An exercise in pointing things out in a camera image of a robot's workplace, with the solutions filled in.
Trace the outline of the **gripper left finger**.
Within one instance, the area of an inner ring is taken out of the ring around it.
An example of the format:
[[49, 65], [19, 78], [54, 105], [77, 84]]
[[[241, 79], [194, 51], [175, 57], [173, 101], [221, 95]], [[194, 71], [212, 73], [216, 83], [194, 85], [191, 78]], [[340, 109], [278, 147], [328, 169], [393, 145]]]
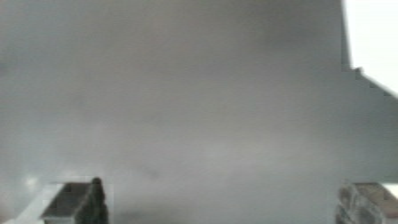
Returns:
[[102, 178], [67, 182], [40, 216], [45, 224], [109, 224]]

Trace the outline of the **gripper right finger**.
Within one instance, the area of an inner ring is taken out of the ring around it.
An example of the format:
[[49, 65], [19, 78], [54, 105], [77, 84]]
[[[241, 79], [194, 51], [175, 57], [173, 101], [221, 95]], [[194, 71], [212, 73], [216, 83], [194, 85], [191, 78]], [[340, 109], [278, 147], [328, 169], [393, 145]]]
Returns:
[[338, 199], [335, 224], [398, 224], [398, 183], [347, 183]]

